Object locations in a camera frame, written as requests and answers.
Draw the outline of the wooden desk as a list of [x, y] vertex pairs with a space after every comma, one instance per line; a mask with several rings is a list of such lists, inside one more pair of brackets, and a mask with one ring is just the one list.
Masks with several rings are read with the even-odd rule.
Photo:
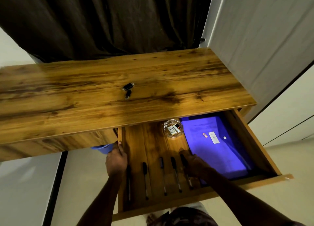
[[106, 129], [256, 104], [210, 48], [6, 66], [0, 162], [102, 145]]

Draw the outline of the clear glass ashtray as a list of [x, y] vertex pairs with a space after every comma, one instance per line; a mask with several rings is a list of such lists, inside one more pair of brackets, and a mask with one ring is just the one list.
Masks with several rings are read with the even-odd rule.
[[[179, 124], [179, 125], [180, 125], [180, 127], [181, 127], [181, 132], [178, 133], [178, 134], [174, 134], [174, 135], [172, 136], [172, 135], [169, 133], [169, 131], [167, 130], [167, 127], [168, 127], [168, 126], [175, 125], [175, 124]], [[177, 120], [177, 119], [172, 119], [172, 120], [166, 121], [166, 122], [164, 123], [164, 125], [163, 125], [163, 131], [164, 131], [164, 134], [166, 135], [166, 137], [168, 137], [168, 138], [177, 138], [177, 137], [183, 135], [183, 133], [184, 133], [183, 125], [182, 125], [182, 123], [181, 123], [179, 120]]]

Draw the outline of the person's foot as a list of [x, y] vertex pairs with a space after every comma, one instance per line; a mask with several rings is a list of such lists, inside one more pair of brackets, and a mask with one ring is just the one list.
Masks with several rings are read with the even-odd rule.
[[147, 226], [154, 226], [157, 220], [157, 216], [155, 213], [147, 214], [146, 216], [146, 224]]

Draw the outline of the person's left forearm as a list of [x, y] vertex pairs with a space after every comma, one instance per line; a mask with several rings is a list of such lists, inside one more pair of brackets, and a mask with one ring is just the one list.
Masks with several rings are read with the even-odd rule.
[[119, 172], [109, 176], [106, 184], [85, 211], [77, 226], [111, 226], [113, 210], [123, 175]]

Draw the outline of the wooden desk drawer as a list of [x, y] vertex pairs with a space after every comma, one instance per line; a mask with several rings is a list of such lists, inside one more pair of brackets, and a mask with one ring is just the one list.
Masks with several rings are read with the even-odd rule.
[[[222, 113], [257, 166], [255, 175], [231, 180], [232, 182], [245, 190], [250, 190], [294, 178], [292, 174], [281, 173], [237, 110], [227, 110]], [[179, 151], [182, 149], [191, 153], [189, 145], [184, 133], [177, 138], [166, 137], [163, 131], [165, 122], [144, 123], [118, 129], [118, 140], [122, 141], [128, 155], [128, 164], [131, 166], [131, 204], [128, 204], [127, 177], [125, 177], [119, 189], [117, 213], [112, 216], [113, 222], [218, 197], [212, 187], [199, 178], [190, 176], [194, 189], [189, 188], [179, 156]], [[171, 156], [176, 160], [182, 193], [178, 189]], [[167, 196], [164, 196], [159, 157], [163, 157], [164, 161]], [[149, 200], [145, 200], [143, 162], [146, 162], [148, 167]]]

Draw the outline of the person's left hand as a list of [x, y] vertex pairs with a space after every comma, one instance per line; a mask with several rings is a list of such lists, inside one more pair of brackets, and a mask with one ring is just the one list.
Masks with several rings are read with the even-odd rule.
[[109, 177], [122, 177], [126, 172], [128, 165], [128, 157], [124, 149], [119, 150], [117, 148], [116, 141], [113, 144], [113, 149], [108, 153], [106, 157], [106, 169]]

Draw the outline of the black pen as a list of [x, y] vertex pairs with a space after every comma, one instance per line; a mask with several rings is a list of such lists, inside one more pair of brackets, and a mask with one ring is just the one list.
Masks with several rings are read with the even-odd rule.
[[186, 158], [185, 158], [185, 156], [183, 154], [180, 154], [180, 159], [181, 159], [181, 162], [182, 162], [182, 165], [183, 165], [183, 170], [184, 170], [187, 182], [189, 184], [189, 188], [192, 190], [192, 189], [194, 189], [194, 187], [193, 187], [193, 184], [191, 182], [190, 176], [186, 172], [186, 168], [188, 167], [188, 161], [186, 160]]
[[131, 166], [127, 165], [127, 195], [128, 204], [131, 204]]
[[163, 157], [159, 157], [159, 163], [160, 163], [160, 168], [161, 168], [161, 171], [162, 171], [162, 180], [163, 180], [164, 196], [167, 196]]
[[182, 193], [182, 188], [181, 188], [180, 181], [179, 181], [179, 178], [178, 178], [178, 173], [177, 173], [177, 164], [176, 164], [176, 160], [175, 160], [175, 158], [173, 156], [171, 156], [171, 165], [172, 165], [172, 168], [174, 170], [176, 183], [178, 185], [179, 192]]
[[147, 181], [147, 175], [148, 175], [148, 167], [147, 163], [143, 162], [143, 176], [144, 176], [144, 187], [145, 187], [145, 200], [149, 200], [148, 197], [148, 181]]

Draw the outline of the person's right forearm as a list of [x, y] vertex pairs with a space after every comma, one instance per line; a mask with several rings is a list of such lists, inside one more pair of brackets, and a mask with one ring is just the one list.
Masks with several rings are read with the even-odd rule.
[[242, 226], [305, 226], [229, 181], [213, 168], [205, 168], [204, 171], [206, 174], [201, 178], [222, 198]]

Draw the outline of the blue document folder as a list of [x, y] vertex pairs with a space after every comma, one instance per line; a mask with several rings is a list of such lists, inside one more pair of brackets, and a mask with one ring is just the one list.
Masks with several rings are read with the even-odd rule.
[[180, 119], [186, 141], [196, 154], [229, 180], [253, 176], [257, 166], [222, 113]]

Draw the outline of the dark brown curtain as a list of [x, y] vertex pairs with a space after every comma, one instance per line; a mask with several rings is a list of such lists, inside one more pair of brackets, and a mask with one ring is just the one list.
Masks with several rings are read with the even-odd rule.
[[42, 61], [198, 48], [211, 0], [0, 0], [0, 27]]

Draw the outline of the blue cloth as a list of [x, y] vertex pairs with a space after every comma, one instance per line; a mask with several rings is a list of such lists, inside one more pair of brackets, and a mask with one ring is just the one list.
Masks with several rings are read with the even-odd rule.
[[91, 149], [97, 150], [100, 153], [107, 155], [109, 152], [112, 151], [113, 143], [110, 143], [110, 144], [107, 144], [107, 145], [101, 145], [101, 146], [94, 146], [94, 147], [91, 147]]

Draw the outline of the person's patterned shorts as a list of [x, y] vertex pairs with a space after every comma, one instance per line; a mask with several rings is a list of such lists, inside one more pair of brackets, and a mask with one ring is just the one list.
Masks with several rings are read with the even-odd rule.
[[182, 205], [164, 213], [148, 226], [218, 226], [200, 202]]

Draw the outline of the person's right hand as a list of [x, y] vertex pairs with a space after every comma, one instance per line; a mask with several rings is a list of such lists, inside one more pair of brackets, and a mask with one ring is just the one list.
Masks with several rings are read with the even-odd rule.
[[213, 172], [213, 168], [210, 167], [204, 160], [198, 157], [196, 154], [193, 166], [188, 166], [186, 172], [189, 176], [204, 180], [207, 184], [210, 182], [210, 174]]

